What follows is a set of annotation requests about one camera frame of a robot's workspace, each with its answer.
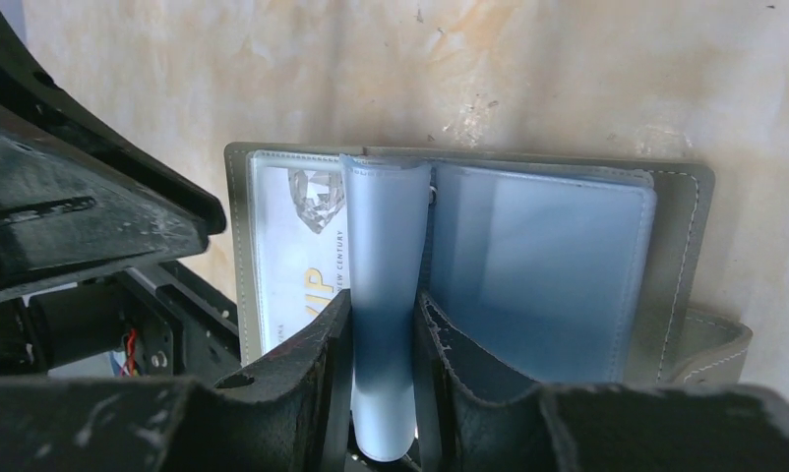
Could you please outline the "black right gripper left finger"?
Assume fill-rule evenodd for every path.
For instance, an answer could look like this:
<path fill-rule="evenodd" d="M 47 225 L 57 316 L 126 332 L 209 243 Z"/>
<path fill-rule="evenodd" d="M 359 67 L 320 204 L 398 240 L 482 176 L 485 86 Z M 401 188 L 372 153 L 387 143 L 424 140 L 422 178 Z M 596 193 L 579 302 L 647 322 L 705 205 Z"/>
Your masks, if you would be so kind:
<path fill-rule="evenodd" d="M 187 376 L 0 378 L 0 471 L 340 471 L 351 305 L 208 386 Z"/>

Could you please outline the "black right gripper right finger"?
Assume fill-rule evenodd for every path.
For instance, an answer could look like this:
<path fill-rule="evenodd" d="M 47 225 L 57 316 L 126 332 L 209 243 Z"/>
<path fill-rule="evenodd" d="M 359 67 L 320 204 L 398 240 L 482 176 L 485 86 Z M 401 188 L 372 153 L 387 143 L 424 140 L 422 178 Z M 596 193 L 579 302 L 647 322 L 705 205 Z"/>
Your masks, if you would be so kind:
<path fill-rule="evenodd" d="M 540 383 L 413 312 L 425 471 L 789 471 L 789 403 L 746 384 Z"/>

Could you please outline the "white VIP card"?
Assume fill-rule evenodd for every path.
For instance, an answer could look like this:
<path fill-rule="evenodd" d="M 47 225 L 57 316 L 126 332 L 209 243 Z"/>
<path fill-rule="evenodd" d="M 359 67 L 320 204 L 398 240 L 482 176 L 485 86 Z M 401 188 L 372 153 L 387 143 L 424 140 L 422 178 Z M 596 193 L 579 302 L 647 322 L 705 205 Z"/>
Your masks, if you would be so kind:
<path fill-rule="evenodd" d="M 349 287 L 347 209 L 338 172 L 263 167 L 256 177 L 254 255 L 268 352 Z"/>

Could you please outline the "grey-green leather card holder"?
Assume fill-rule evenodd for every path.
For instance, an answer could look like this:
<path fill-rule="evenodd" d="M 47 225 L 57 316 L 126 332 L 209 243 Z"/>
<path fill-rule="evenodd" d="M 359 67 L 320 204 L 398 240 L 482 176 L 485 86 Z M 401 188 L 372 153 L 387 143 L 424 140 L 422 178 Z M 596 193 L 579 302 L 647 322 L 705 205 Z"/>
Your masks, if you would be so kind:
<path fill-rule="evenodd" d="M 359 157 L 437 158 L 463 164 L 558 171 L 602 168 L 615 175 L 643 174 L 654 185 L 657 207 L 625 379 L 629 384 L 728 384 L 739 380 L 753 334 L 744 324 L 690 307 L 699 251 L 715 187 L 704 164 L 518 152 L 442 150 L 415 147 L 307 146 L 233 142 L 224 149 L 235 253 L 243 364 L 270 351 L 263 302 L 257 294 L 255 248 L 257 197 L 254 158 L 290 156 L 305 169 L 336 170 L 340 154 Z"/>

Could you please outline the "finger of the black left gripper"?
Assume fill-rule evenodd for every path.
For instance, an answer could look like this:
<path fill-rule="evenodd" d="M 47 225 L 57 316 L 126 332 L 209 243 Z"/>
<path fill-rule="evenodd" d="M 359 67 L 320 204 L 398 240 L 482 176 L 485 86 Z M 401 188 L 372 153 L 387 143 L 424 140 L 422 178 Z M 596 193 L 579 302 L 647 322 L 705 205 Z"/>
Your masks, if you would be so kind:
<path fill-rule="evenodd" d="M 204 221 L 144 186 L 0 128 L 0 302 L 208 245 Z"/>
<path fill-rule="evenodd" d="M 209 234 L 226 229 L 227 218 L 216 196 L 130 143 L 58 87 L 1 10 L 0 105 L 195 214 Z"/>

